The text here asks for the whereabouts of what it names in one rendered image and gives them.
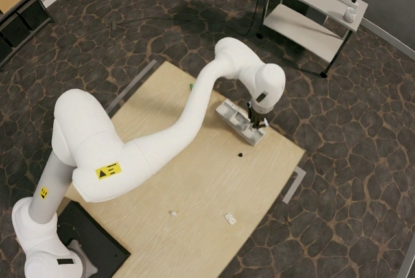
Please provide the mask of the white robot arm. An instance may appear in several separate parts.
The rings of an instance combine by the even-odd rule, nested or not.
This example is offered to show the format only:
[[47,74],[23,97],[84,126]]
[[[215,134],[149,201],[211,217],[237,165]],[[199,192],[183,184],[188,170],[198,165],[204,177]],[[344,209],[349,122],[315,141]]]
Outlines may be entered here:
[[[215,59],[201,70],[180,118],[169,128],[127,143],[95,97],[80,89],[61,95],[54,108],[52,152],[33,197],[20,199],[12,223],[26,254],[26,278],[88,278],[98,272],[73,239],[57,235],[57,213],[70,184],[86,202],[104,202],[140,186],[197,135],[217,78],[239,79],[251,106],[270,112],[282,96],[285,73],[264,64],[245,44],[223,38]],[[31,200],[30,200],[31,199]]]

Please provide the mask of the white rack of bins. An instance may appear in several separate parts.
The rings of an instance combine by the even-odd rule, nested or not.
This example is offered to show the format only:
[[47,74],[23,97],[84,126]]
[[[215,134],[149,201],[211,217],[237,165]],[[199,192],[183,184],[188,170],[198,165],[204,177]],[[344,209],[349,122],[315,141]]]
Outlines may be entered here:
[[253,147],[265,136],[266,131],[262,128],[251,132],[249,130],[250,119],[248,114],[239,109],[230,100],[226,99],[215,111],[236,132],[245,138]]

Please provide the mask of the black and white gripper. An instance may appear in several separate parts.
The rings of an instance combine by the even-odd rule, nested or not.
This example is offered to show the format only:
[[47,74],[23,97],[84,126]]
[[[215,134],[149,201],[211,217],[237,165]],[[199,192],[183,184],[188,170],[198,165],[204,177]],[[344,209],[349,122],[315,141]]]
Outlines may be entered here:
[[[268,113],[261,114],[261,113],[256,112],[251,106],[250,102],[247,103],[247,107],[248,107],[248,118],[251,119],[250,125],[249,125],[249,129],[251,129],[251,132],[253,132],[256,129],[258,130],[262,127],[265,128],[270,124],[269,122],[267,122]],[[263,121],[263,123],[259,125],[261,121]]]

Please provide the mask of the white domino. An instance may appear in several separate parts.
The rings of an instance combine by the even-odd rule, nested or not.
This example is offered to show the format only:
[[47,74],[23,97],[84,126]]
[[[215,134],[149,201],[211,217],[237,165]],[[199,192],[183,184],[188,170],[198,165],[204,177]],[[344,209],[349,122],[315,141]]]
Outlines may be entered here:
[[229,213],[225,216],[227,218],[227,220],[230,222],[230,224],[234,224],[236,222],[236,220],[233,218],[233,216]]

